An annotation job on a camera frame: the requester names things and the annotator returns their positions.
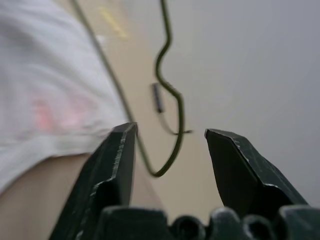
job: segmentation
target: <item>green wire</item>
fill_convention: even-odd
[[[161,11],[162,11],[162,17],[163,17],[163,22],[164,22],[164,28],[165,28],[165,33],[166,33],[166,42],[165,42],[164,46],[162,47],[161,51],[159,52],[158,57],[156,59],[155,76],[156,76],[158,82],[160,83],[160,85],[162,87],[164,87],[164,89],[166,89],[176,99],[177,108],[178,108],[179,128],[178,128],[176,142],[175,142],[174,148],[171,152],[171,155],[159,171],[154,171],[153,168],[151,167],[150,160],[147,155],[145,145],[144,145],[143,141],[141,140],[140,135],[138,133],[136,134],[138,147],[139,147],[140,153],[142,155],[142,160],[145,164],[145,167],[146,167],[148,173],[155,178],[159,178],[159,177],[163,176],[169,170],[169,168],[172,166],[172,164],[174,163],[174,161],[177,158],[179,151],[181,149],[182,140],[183,140],[184,131],[185,131],[184,102],[183,102],[182,95],[176,89],[174,89],[167,81],[164,80],[164,78],[161,74],[161,71],[160,71],[162,59],[163,59],[164,55],[166,54],[167,50],[169,49],[169,47],[171,45],[171,40],[172,40],[167,4],[166,4],[165,0],[160,0],[160,3],[161,3]],[[90,35],[90,39],[91,39],[93,45],[95,46],[105,69],[107,70],[107,72],[109,72],[111,79],[113,80],[113,83],[114,83],[114,85],[120,95],[124,110],[126,111],[126,114],[127,114],[129,121],[135,122],[133,114],[130,110],[129,104],[126,100],[124,91],[123,91],[122,87],[120,86],[120,83],[117,80],[116,75],[114,74],[110,64],[108,63],[107,58],[106,58],[105,54],[103,53],[103,50],[101,49],[101,47],[95,37],[94,31],[92,30],[92,28],[91,28],[89,22],[87,21],[80,5],[78,4],[78,0],[71,0],[71,4],[73,5],[77,15],[79,16],[80,20],[84,24],[85,28],[87,29],[87,31]]]

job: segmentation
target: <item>white fabric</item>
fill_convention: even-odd
[[[45,158],[94,151],[124,122],[75,19],[50,0],[0,1],[0,193]]]

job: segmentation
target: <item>dark green cable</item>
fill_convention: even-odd
[[[116,75],[114,74],[110,64],[108,63],[105,54],[102,51],[102,49],[101,49],[101,47],[95,37],[94,31],[92,30],[92,28],[91,28],[90,24],[88,23],[80,5],[78,4],[78,0],[71,0],[71,3],[73,5],[77,15],[79,16],[80,20],[82,21],[82,23],[86,27],[86,29],[90,35],[90,39],[91,39],[93,45],[95,46],[105,69],[109,72],[111,79],[113,80],[113,83],[114,83],[114,85],[120,95],[124,110],[126,111],[126,114],[127,114],[129,121],[135,122],[133,114],[130,110],[129,104],[128,104],[126,97],[124,95],[124,91],[123,91],[122,87],[120,86],[120,83],[117,80]],[[155,76],[156,76],[158,82],[161,84],[161,86],[164,87],[164,89],[166,89],[176,99],[177,108],[178,108],[179,128],[178,128],[178,134],[177,134],[176,142],[175,142],[174,148],[172,150],[172,153],[171,153],[170,157],[168,158],[168,160],[166,161],[166,163],[163,165],[163,167],[159,171],[154,171],[153,168],[151,167],[150,160],[147,155],[147,151],[145,149],[145,145],[142,142],[139,134],[137,133],[137,135],[136,135],[139,150],[141,152],[142,160],[145,164],[145,167],[146,167],[147,171],[149,172],[149,174],[153,177],[156,177],[156,178],[163,176],[169,170],[171,165],[174,163],[174,161],[177,158],[179,151],[181,149],[182,140],[183,140],[183,136],[184,136],[184,130],[185,130],[184,103],[183,103],[182,95],[176,89],[174,89],[167,81],[164,80],[164,78],[161,74],[161,71],[160,71],[162,59],[163,59],[164,55],[166,54],[167,50],[169,49],[170,44],[171,44],[171,40],[172,40],[166,1],[160,0],[160,3],[161,3],[161,11],[162,11],[162,16],[163,16],[164,28],[165,28],[165,33],[166,33],[166,42],[165,42],[163,48],[161,49],[161,51],[159,52],[158,57],[156,59]]]

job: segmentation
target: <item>yellow marking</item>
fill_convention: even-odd
[[[126,31],[124,31],[122,29],[122,27],[120,26],[120,24],[116,21],[116,19],[111,15],[110,11],[106,8],[106,7],[99,7],[100,10],[100,14],[103,16],[104,20],[111,25],[111,27],[113,28],[114,31],[116,31],[120,38],[122,39],[128,39],[129,36],[126,33]]]

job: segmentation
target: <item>white wall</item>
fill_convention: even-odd
[[[174,43],[167,80],[187,119],[247,137],[320,207],[320,1],[168,0]],[[158,0],[121,0],[156,55]]]

